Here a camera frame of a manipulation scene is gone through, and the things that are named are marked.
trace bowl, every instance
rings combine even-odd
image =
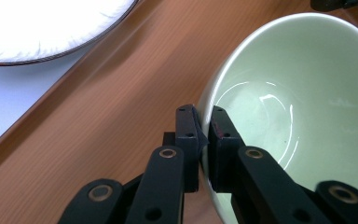
[[[350,23],[301,13],[259,28],[200,98],[206,134],[214,105],[246,145],[267,150],[303,187],[337,180],[358,188],[358,28]],[[208,182],[205,151],[202,165]],[[219,216],[235,222],[230,195],[207,186]]]

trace plate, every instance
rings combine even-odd
[[[358,29],[350,23],[302,13],[259,28],[202,94],[205,133],[214,105],[225,108],[246,145],[267,150],[298,184],[314,190],[338,180],[358,188]],[[220,217],[235,222],[230,195],[209,191]]]
[[[136,2],[0,1],[0,65],[38,63],[74,52],[116,27]]]

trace metal screw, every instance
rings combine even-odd
[[[172,158],[174,156],[176,156],[176,151],[173,150],[173,149],[170,149],[170,148],[166,148],[166,149],[162,149],[160,152],[159,152],[159,156],[162,157],[162,158]]]
[[[344,203],[358,203],[357,195],[340,185],[331,186],[328,192]]]
[[[246,156],[254,159],[260,159],[263,157],[263,153],[257,149],[248,149],[245,151]]]
[[[108,185],[98,185],[89,191],[89,199],[93,202],[103,202],[112,195],[113,189]]]

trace light green bowl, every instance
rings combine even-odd
[[[331,16],[296,14],[246,38],[202,94],[208,132],[214,105],[228,112],[248,146],[267,150],[300,185],[324,180],[358,188],[358,29]],[[207,153],[203,153],[208,171]],[[205,172],[208,184],[208,172]],[[229,194],[209,191],[235,222]]]

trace wood grain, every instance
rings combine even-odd
[[[141,174],[174,110],[196,104],[240,42],[295,0],[144,0],[0,138],[0,223],[56,223],[98,178]],[[358,7],[333,13],[358,26]],[[204,189],[185,223],[221,223]]]

